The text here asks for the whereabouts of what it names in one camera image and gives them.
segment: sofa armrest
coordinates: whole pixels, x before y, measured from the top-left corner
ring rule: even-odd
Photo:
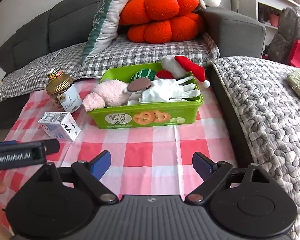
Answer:
[[[261,57],[266,37],[262,23],[221,7],[207,7],[198,14],[203,16],[220,57]]]

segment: milk carton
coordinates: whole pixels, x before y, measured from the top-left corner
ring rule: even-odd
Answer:
[[[73,142],[81,131],[70,113],[45,112],[38,123],[50,137]]]

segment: orange plush cushion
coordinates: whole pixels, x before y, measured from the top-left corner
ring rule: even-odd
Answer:
[[[145,24],[192,12],[199,0],[130,0],[121,13],[125,25]]]
[[[121,22],[125,25],[144,24],[151,21],[145,10],[145,0],[130,0],[121,12]]]
[[[175,16],[169,20],[131,26],[128,38],[133,42],[161,44],[169,41],[188,41],[204,32],[202,18],[195,13]]]
[[[199,4],[199,0],[177,0],[179,4],[179,12],[177,15],[184,15],[192,12]]]
[[[179,3],[177,0],[145,0],[145,9],[150,19],[162,21],[178,14]]]

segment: table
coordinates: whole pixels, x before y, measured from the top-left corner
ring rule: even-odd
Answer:
[[[75,83],[81,98],[96,80]],[[204,104],[193,124],[160,127],[101,130],[81,106],[72,114],[82,129],[74,142],[61,141],[60,151],[48,155],[57,167],[77,160],[89,161],[103,150],[112,156],[109,170],[101,182],[117,195],[181,195],[183,198],[202,183],[192,167],[192,155],[200,151],[215,162],[236,166],[229,134],[212,89],[200,86]],[[6,140],[26,142],[49,139],[37,123],[44,112],[55,111],[45,90],[30,95],[19,119]],[[0,195],[5,207],[13,195],[40,168],[40,165],[0,171],[8,189]]]

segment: quilted blanket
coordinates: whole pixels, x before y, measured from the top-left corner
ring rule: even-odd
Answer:
[[[57,66],[75,81],[101,78],[107,69],[114,67],[160,62],[170,54],[186,56],[199,65],[219,57],[219,49],[207,33],[195,40],[158,45],[133,43],[126,35],[120,35],[103,52],[82,65],[84,46],[85,43],[81,43],[52,52],[9,74],[0,85],[0,101],[45,89],[49,83],[48,71]]]
[[[300,98],[286,82],[297,68],[250,57],[210,62],[237,114],[254,162],[294,200],[298,217],[290,233],[300,240]]]

